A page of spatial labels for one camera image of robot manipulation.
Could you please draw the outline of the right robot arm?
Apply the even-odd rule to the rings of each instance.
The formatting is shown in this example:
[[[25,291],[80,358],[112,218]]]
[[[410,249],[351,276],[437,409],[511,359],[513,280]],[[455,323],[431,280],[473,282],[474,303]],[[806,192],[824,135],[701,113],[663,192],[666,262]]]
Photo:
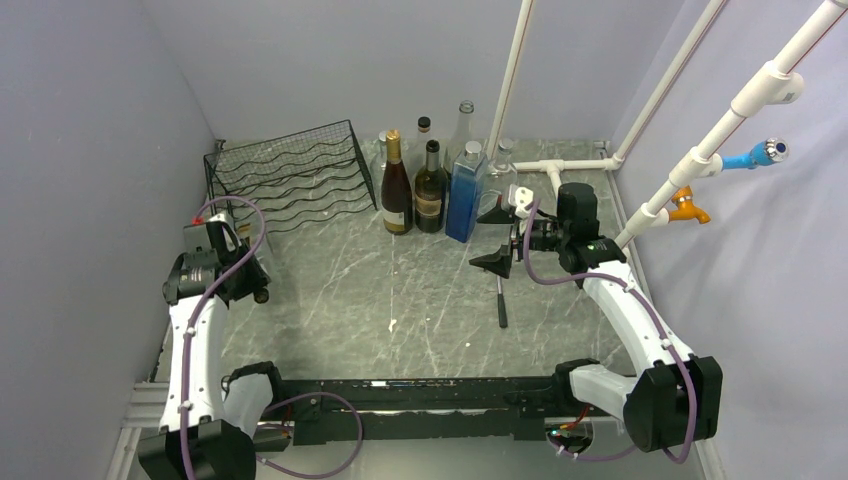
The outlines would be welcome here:
[[[617,374],[599,361],[578,359],[556,366],[551,401],[574,415],[596,407],[622,422],[632,447],[661,451],[681,464],[695,442],[717,430],[723,372],[700,357],[662,319],[639,287],[623,249],[600,232],[597,197],[585,183],[564,183],[556,212],[544,214],[526,187],[511,185],[479,224],[505,224],[508,241],[471,265],[503,279],[521,262],[539,285],[573,283],[606,316],[625,347],[634,373]]]

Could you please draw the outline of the clear bottle red label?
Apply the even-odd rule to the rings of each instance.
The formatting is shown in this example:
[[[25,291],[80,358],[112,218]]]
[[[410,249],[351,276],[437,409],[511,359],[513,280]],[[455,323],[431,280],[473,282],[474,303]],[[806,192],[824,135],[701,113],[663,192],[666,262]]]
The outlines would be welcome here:
[[[387,163],[387,130],[378,134],[376,142],[376,153],[371,161],[371,170],[376,178],[382,178]]]

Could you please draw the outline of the clear bottle with dark label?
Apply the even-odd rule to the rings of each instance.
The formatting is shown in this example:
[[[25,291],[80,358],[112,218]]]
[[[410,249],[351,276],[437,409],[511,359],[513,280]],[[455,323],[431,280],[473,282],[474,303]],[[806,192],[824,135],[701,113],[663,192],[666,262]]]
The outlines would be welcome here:
[[[474,102],[463,100],[458,106],[458,118],[454,133],[444,148],[442,167],[448,175],[452,174],[455,160],[465,151],[465,144],[472,140],[472,120],[475,111]]]

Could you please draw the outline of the dark bottle silver cap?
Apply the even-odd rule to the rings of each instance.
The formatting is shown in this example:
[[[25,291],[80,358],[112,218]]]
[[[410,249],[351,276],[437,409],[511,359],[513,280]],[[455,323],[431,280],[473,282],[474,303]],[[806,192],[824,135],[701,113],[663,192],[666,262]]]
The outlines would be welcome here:
[[[444,225],[448,178],[441,166],[437,140],[425,144],[425,163],[414,181],[414,220],[419,230],[436,233]]]

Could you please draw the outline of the clear bottle green label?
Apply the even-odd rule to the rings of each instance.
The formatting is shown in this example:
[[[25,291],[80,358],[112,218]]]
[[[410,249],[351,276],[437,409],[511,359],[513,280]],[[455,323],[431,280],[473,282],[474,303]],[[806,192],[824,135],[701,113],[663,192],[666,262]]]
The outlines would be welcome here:
[[[507,193],[513,184],[518,183],[518,171],[512,161],[514,142],[508,138],[498,141],[494,158],[490,161],[486,181],[485,194],[497,197]]]

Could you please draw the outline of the small bottle black cap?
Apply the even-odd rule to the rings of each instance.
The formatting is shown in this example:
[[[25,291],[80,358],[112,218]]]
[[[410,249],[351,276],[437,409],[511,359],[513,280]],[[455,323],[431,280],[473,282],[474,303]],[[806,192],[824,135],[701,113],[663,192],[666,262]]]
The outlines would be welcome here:
[[[236,228],[240,254],[247,254],[249,252],[254,241],[258,239],[258,233],[258,227],[251,223],[246,223]],[[237,276],[239,299],[250,295],[256,304],[264,304],[269,301],[270,293],[268,285],[270,283],[270,277],[260,262],[259,252],[256,252],[240,267]]]

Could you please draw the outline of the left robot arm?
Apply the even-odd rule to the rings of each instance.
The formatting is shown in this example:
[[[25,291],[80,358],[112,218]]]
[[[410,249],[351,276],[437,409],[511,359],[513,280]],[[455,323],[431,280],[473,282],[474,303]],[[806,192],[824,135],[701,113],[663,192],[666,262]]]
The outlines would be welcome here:
[[[196,218],[183,233],[185,251],[162,287],[173,335],[169,390],[138,460],[151,479],[253,479],[258,423],[279,417],[288,394],[270,361],[225,376],[223,333],[231,303],[268,301],[270,278],[228,216]]]

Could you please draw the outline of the amber bottle gold foil neck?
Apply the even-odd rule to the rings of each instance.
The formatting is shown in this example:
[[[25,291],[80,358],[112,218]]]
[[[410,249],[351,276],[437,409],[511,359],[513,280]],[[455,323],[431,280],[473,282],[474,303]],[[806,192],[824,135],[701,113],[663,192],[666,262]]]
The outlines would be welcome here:
[[[382,216],[385,228],[403,235],[412,228],[412,190],[402,160],[401,135],[397,129],[386,133],[386,166],[381,186]]]

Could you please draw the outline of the blue glass bottle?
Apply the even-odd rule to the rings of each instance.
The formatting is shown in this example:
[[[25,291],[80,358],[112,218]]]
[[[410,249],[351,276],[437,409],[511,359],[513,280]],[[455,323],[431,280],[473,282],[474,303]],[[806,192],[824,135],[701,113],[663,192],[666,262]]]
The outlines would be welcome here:
[[[446,235],[461,243],[469,241],[476,225],[486,169],[482,145],[476,140],[468,141],[452,167],[445,224]]]

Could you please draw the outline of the clear frosted short bottle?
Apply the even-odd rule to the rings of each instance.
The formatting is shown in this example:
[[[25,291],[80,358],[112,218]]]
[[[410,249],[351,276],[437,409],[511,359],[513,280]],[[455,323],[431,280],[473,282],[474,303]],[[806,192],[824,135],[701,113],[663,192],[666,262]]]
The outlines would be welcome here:
[[[426,144],[432,138],[431,119],[428,116],[419,117],[416,137],[407,149],[407,156],[404,158],[407,173],[412,179],[415,179],[419,170],[425,165]]]

